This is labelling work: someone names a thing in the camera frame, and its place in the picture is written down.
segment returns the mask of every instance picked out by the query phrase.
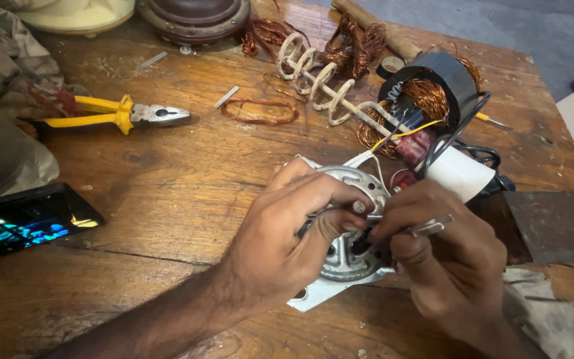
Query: pliers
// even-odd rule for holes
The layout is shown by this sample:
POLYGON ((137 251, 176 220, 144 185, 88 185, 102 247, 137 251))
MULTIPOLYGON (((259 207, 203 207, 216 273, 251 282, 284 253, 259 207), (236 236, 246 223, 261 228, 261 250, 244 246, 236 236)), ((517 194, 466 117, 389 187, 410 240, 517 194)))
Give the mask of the pliers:
POLYGON ((83 111, 99 112, 100 115, 42 119, 51 127, 76 127, 114 123, 123 134, 137 126, 176 127, 189 123, 190 114, 186 110, 163 105, 142 105, 134 103, 130 95, 123 96, 121 102, 100 98, 75 96, 75 101, 83 111))

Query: tape roll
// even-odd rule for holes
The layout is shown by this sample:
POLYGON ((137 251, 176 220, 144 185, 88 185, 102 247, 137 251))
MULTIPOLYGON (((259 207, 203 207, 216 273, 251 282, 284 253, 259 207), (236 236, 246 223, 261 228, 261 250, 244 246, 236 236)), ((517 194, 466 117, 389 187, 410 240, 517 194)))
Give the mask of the tape roll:
POLYGON ((387 56, 380 61, 376 73, 379 77, 387 80, 392 77, 394 73, 398 72, 399 69, 404 67, 404 61, 397 56, 387 56))

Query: wooden table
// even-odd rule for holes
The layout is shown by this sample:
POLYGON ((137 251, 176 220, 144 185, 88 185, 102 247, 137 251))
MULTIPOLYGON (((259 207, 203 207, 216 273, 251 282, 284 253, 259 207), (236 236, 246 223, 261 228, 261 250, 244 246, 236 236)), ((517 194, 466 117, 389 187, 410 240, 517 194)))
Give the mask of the wooden table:
MULTIPOLYGON (((296 0, 280 3, 287 20, 321 49, 339 14, 296 0)), ((272 1, 252 4, 261 17, 279 19, 272 1)), ((574 143, 529 55, 397 29, 420 48, 452 41, 461 56, 475 55, 483 88, 493 93, 484 112, 515 130, 474 121, 463 137, 495 148, 503 156, 502 172, 519 190, 574 190, 574 143)), ((59 180, 79 191, 108 224, 0 258, 0 358, 57 346, 216 263, 275 164, 297 153, 341 164, 364 151, 355 123, 328 128, 310 105, 299 105, 299 119, 284 126, 245 125, 214 109, 234 85, 240 86, 239 96, 290 100, 263 82, 263 74, 274 70, 269 57, 248 58, 233 40, 184 56, 178 46, 159 41, 138 15, 93 40, 44 33, 38 39, 67 81, 94 96, 118 100, 129 93, 135 102, 187 109, 194 123, 136 129, 128 136, 113 126, 42 133, 59 160, 59 180), (169 55, 134 71, 161 51, 169 55)), ((347 99, 373 100, 369 90, 377 82, 375 74, 364 78, 347 99)), ((401 167, 382 162, 387 173, 401 167)), ((540 269, 552 278, 559 298, 574 301, 574 268, 540 269)), ((356 358, 360 349, 369 358, 471 355, 419 316, 408 291, 376 284, 355 286, 306 314, 284 305, 184 357, 356 358)))

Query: tangled copper wire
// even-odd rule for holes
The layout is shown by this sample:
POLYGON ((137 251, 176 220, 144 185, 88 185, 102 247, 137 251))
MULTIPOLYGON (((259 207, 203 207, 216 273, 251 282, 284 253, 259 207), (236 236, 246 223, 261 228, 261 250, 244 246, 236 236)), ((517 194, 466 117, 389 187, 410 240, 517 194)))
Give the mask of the tangled copper wire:
POLYGON ((475 88, 478 90, 478 93, 482 90, 482 75, 480 75, 480 69, 474 64, 471 60, 460 58, 458 55, 454 56, 457 61, 460 61, 466 70, 469 72, 469 75, 473 78, 473 82, 475 82, 475 88))
POLYGON ((291 25, 283 16, 283 11, 278 2, 274 0, 274 4, 278 9, 278 13, 281 15, 283 23, 291 28, 288 29, 285 25, 278 21, 269 19, 253 19, 250 20, 245 25, 245 31, 240 38, 240 47, 245 55, 251 56, 252 58, 258 55, 258 47, 262 47, 263 50, 268 53, 274 61, 278 59, 278 55, 272 50, 269 45, 283 45, 284 40, 291 35, 292 31, 297 31, 301 33, 309 44, 309 38, 301 30, 298 30, 293 25, 291 25))
POLYGON ((307 97, 304 96, 304 95, 295 96, 294 94, 288 93, 287 91, 283 91, 283 90, 281 90, 281 89, 279 89, 279 88, 276 88, 276 87, 269 81, 269 78, 270 78, 270 77, 276 77, 276 78, 279 78, 280 80, 283 80, 283 78, 282 78, 280 75, 278 75, 277 73, 275 73, 275 72, 274 72, 274 73, 266 73, 265 75, 263 75, 263 79, 265 80, 265 82, 267 83, 267 85, 269 85, 269 86, 271 86, 271 88, 275 89, 276 92, 279 92, 279 93, 282 93, 282 94, 286 94, 287 96, 293 98, 294 100, 296 100, 296 101, 299 102, 299 103, 307 103, 307 102, 308 102, 307 97))
POLYGON ((413 78, 403 83, 402 92, 422 110, 427 120, 439 121, 447 118, 449 106, 442 86, 429 80, 413 78))
POLYGON ((321 53, 324 64, 334 62, 339 72, 356 80, 369 74, 369 63, 378 59, 385 49, 387 33, 383 24, 372 24, 364 33, 350 13, 340 17, 340 24, 321 53), (343 36, 339 45, 336 40, 343 36))
POLYGON ((259 125, 284 125, 285 123, 290 123, 290 122, 294 122, 294 120, 296 120, 298 118, 298 110, 296 110, 296 107, 294 107, 294 105, 292 105, 289 102, 271 102, 271 101, 264 101, 264 100, 254 100, 251 98, 240 98, 240 97, 235 97, 235 98, 231 98, 225 102, 223 102, 223 104, 221 105, 221 112, 225 115, 228 116, 229 118, 235 119, 238 122, 243 122, 243 123, 253 123, 253 124, 259 124, 259 125), (281 106, 281 107, 287 107, 291 110, 292 115, 290 118, 287 119, 247 119, 247 118, 239 118, 238 116, 236 116, 235 114, 230 113, 229 111, 227 111, 227 106, 231 103, 234 102, 244 102, 244 103, 255 103, 257 105, 267 105, 267 106, 281 106))
MULTIPOLYGON (((382 108, 389 112, 394 105, 394 101, 387 98, 379 102, 382 108)), ((384 125, 386 119, 380 115, 380 113, 375 110, 374 108, 370 107, 365 114, 372 118, 375 122, 379 123, 380 125, 384 125)), ((370 126, 368 123, 364 121, 360 121, 358 124, 358 129, 356 130, 356 137, 358 137, 358 141, 365 146, 366 148, 372 148, 378 141, 384 138, 384 135, 379 133, 375 128, 370 126)), ((395 152, 395 146, 393 142, 387 142, 380 146, 379 149, 376 150, 377 155, 384 155, 390 157, 392 159, 396 158, 397 152, 395 152)))

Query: smartphone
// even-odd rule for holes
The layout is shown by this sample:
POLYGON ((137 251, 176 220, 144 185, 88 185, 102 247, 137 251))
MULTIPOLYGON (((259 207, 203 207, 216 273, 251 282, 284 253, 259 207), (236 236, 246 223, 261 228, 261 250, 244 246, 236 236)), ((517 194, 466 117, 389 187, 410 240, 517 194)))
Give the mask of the smartphone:
POLYGON ((0 197, 0 256, 104 224, 65 183, 0 197))

